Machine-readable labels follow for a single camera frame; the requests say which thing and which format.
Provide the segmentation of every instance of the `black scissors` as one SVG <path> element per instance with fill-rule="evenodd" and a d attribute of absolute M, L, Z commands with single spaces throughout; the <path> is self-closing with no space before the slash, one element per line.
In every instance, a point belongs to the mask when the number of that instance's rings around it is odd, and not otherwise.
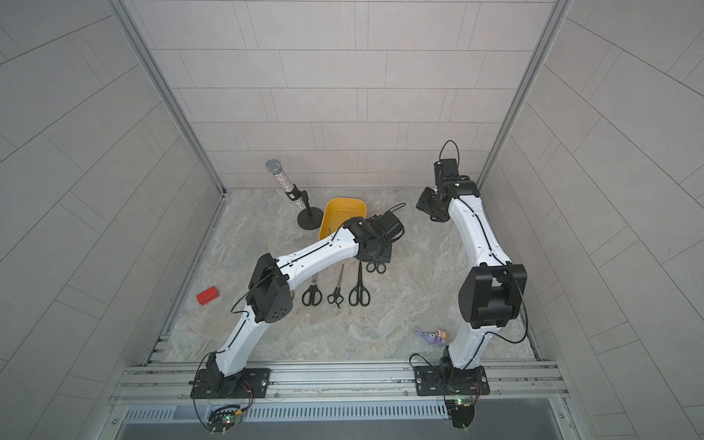
<path fill-rule="evenodd" d="M 367 302 L 364 302 L 364 294 L 367 294 Z M 355 302 L 352 302 L 352 295 L 354 295 Z M 369 297 L 369 291 L 367 290 L 366 287 L 364 287 L 364 284 L 362 284 L 362 262 L 359 262 L 359 272 L 357 272 L 357 285 L 352 288 L 350 291 L 350 295 L 348 297 L 348 300 L 350 302 L 350 306 L 356 306 L 356 305 L 361 305 L 362 307 L 366 307 L 369 305 L 370 297 Z"/>
<path fill-rule="evenodd" d="M 345 301 L 345 298 L 342 297 L 340 294 L 340 286 L 342 285 L 342 272 L 345 270 L 345 266 L 342 265 L 340 268 L 340 277 L 337 279 L 337 287 L 335 287 L 335 291 L 332 292 L 330 295 L 327 296 L 327 302 L 331 304 L 336 304 L 337 308 L 340 308 L 340 304 L 342 304 L 342 301 Z"/>
<path fill-rule="evenodd" d="M 313 275 L 310 279 L 310 286 L 301 296 L 301 302 L 304 306 L 317 306 L 322 301 L 322 292 L 318 289 L 318 274 Z"/>
<path fill-rule="evenodd" d="M 386 272 L 386 265 L 383 263 L 367 263 L 367 272 L 372 273 L 375 270 L 380 275 L 380 274 Z"/>

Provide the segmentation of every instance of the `yellow plastic container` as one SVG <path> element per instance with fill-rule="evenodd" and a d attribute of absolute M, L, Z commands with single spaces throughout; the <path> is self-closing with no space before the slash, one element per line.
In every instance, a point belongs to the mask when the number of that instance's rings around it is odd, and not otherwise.
<path fill-rule="evenodd" d="M 367 217 L 367 205 L 359 199 L 336 197 L 327 202 L 322 216 L 318 239 L 322 240 L 337 231 L 345 221 L 352 217 Z"/>

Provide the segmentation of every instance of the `microphone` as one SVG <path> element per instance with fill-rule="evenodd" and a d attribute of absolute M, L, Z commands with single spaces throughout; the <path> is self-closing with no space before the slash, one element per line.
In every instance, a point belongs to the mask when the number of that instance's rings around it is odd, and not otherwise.
<path fill-rule="evenodd" d="M 322 211 L 319 208 L 310 207 L 308 204 L 308 192 L 301 191 L 296 185 L 291 183 L 289 176 L 286 175 L 281 167 L 281 161 L 274 158 L 267 160 L 266 170 L 276 177 L 289 200 L 294 202 L 299 208 L 303 208 L 298 214 L 298 225 L 305 230 L 316 230 L 319 228 L 322 223 Z"/>
<path fill-rule="evenodd" d="M 279 159 L 272 158 L 266 161 L 266 170 L 272 173 L 274 177 L 276 177 L 276 180 L 279 181 L 282 188 L 286 192 L 286 195 L 291 199 L 291 201 L 294 202 L 296 206 L 301 209 L 306 207 L 306 204 L 303 202 L 303 199 L 294 199 L 294 197 L 296 197 L 296 195 L 294 194 L 294 189 L 296 188 L 296 185 L 291 183 L 289 176 L 287 176 L 284 172 L 284 169 L 281 168 L 281 161 L 279 161 Z"/>

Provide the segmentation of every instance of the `sparkly microphone handle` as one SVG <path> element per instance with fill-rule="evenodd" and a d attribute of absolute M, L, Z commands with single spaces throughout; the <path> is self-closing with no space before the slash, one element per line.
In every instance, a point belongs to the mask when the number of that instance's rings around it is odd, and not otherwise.
<path fill-rule="evenodd" d="M 266 161 L 266 170 L 276 177 L 276 180 L 279 181 L 285 192 L 289 192 L 294 188 L 294 184 L 292 184 L 291 180 L 289 180 L 289 176 L 287 176 L 281 168 L 281 162 L 279 162 L 279 159 L 269 159 Z M 303 199 L 293 200 L 293 202 L 301 209 L 306 207 Z"/>

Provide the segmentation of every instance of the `black cable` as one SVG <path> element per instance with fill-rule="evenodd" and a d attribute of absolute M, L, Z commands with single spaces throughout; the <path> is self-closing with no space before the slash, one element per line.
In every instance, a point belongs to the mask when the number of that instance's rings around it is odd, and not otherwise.
<path fill-rule="evenodd" d="M 445 142 L 445 145 L 443 145 L 442 148 L 440 149 L 440 154 L 438 154 L 438 161 L 440 161 L 440 157 L 442 156 L 442 151 L 445 149 L 445 146 L 447 144 L 449 144 L 450 142 L 455 144 L 455 141 L 453 141 L 453 140 L 449 140 L 449 141 Z M 460 166 L 460 147 L 458 147 L 457 144 L 455 144 L 455 149 L 457 150 L 457 166 L 459 167 Z"/>
<path fill-rule="evenodd" d="M 428 360 L 427 360 L 426 358 L 424 358 L 423 356 L 421 356 L 421 355 L 418 354 L 418 353 L 414 353 L 414 354 L 410 355 L 410 357 L 408 358 L 408 364 L 409 364 L 411 367 L 415 367 L 415 365 L 413 365 L 412 363 L 410 363 L 410 360 L 413 359 L 413 356 L 418 356 L 419 358 L 423 359 L 423 360 L 425 361 L 425 363 L 428 364 L 428 366 L 434 367 L 433 364 L 431 364 L 430 362 L 428 362 Z"/>

